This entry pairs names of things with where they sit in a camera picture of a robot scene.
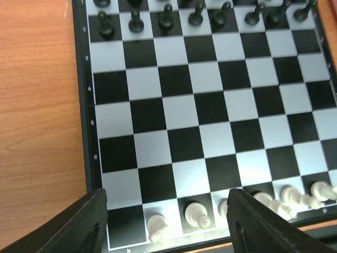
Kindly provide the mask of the white chess queen piece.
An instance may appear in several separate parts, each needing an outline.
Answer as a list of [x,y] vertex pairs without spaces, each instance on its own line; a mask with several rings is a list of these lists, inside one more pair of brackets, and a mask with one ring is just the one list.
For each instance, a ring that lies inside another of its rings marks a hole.
[[227,215],[227,209],[228,209],[228,205],[227,205],[227,201],[224,200],[220,203],[219,205],[219,215],[222,217],[222,218],[225,218],[226,215]]

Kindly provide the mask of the white chess king piece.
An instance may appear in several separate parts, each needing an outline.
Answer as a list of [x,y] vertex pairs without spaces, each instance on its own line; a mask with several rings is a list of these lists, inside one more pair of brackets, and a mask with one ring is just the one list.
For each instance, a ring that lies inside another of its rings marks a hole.
[[295,210],[287,206],[284,202],[273,199],[273,197],[266,192],[258,192],[254,195],[254,198],[287,221],[297,218],[298,213]]

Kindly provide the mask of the white chess knight piece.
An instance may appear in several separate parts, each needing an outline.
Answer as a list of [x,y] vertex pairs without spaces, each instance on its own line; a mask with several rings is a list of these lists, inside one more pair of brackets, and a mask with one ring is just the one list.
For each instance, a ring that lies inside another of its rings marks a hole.
[[167,237],[169,227],[163,215],[152,215],[147,221],[148,239],[152,243],[159,242]]

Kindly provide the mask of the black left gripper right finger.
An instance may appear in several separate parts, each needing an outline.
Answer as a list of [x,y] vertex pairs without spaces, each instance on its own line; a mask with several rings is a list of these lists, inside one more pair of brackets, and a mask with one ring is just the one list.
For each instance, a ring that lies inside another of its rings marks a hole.
[[242,189],[231,189],[227,222],[235,252],[336,252]]

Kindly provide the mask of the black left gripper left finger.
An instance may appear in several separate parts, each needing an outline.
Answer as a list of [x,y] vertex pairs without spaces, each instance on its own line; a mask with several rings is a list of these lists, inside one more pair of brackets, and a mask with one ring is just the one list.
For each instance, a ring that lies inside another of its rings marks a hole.
[[106,224],[106,191],[95,189],[1,252],[101,252]]

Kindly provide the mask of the white chess bishop piece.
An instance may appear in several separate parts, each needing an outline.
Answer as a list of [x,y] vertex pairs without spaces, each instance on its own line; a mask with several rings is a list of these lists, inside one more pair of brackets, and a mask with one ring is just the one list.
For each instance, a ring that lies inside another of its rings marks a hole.
[[308,196],[306,194],[301,194],[300,191],[295,187],[285,187],[281,192],[281,199],[285,203],[296,206],[296,207],[306,207],[310,209],[320,209],[325,206],[324,202],[321,202],[315,197]]
[[211,225],[206,207],[199,202],[190,203],[184,211],[184,217],[186,222],[194,228],[207,229]]

